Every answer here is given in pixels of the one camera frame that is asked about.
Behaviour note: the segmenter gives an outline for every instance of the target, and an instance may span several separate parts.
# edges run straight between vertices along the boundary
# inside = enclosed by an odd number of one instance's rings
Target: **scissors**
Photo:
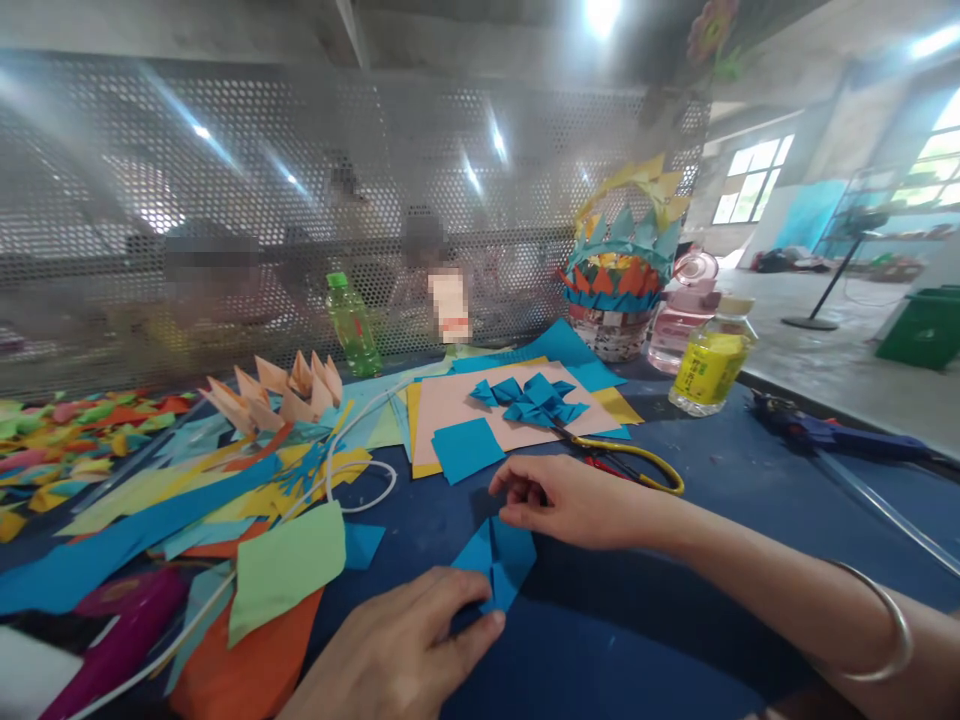
[[[635,448],[631,445],[621,445],[619,443],[609,443],[601,440],[587,440],[586,438],[577,437],[564,429],[556,419],[554,419],[553,425],[552,429],[557,436],[575,450],[577,454],[585,455],[586,458],[584,462],[590,467],[603,470],[605,473],[616,475],[624,480],[646,485],[648,488],[653,488],[654,490],[676,495],[677,497],[683,495],[684,484],[680,473],[674,470],[670,463],[654,455],[652,452],[648,452],[642,448]],[[634,455],[656,465],[660,472],[670,481],[670,486],[662,485],[643,473],[634,470],[617,457],[617,454]]]

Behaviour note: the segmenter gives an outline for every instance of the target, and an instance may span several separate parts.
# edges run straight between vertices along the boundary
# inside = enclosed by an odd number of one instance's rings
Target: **yellow label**
[[[701,405],[723,402],[736,382],[747,359],[743,338],[714,334],[707,337],[707,346],[690,345],[674,389],[683,397]]]

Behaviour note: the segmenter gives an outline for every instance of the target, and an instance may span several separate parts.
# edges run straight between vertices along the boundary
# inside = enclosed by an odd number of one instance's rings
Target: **window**
[[[793,135],[760,143],[733,156],[714,225],[760,222],[780,170],[787,161]]]
[[[931,208],[960,202],[960,90],[933,126],[893,201]]]

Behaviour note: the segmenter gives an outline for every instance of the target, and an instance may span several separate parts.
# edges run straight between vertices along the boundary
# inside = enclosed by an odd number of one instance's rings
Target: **hand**
[[[503,490],[507,525],[592,550],[656,548],[672,529],[670,510],[682,504],[569,455],[510,457],[490,483],[491,495]]]
[[[344,621],[279,720],[423,720],[436,718],[503,632],[496,610],[456,637],[460,608],[489,600],[479,573],[433,568],[372,598]]]

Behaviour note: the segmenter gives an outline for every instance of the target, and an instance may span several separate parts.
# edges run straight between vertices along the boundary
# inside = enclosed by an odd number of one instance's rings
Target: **plastic bottle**
[[[327,275],[330,295],[327,296],[327,311],[333,320],[337,338],[347,355],[350,371],[357,377],[373,377],[383,371],[380,351],[370,332],[367,306],[363,298],[347,282],[343,273]]]
[[[694,417],[723,409],[740,368],[759,339],[747,320],[753,303],[752,298],[724,297],[714,318],[690,335],[677,381],[670,389],[670,402]]]
[[[721,295],[716,280],[699,280],[690,287],[665,293],[665,303],[653,322],[647,361],[657,370],[676,375],[690,334],[713,317]]]

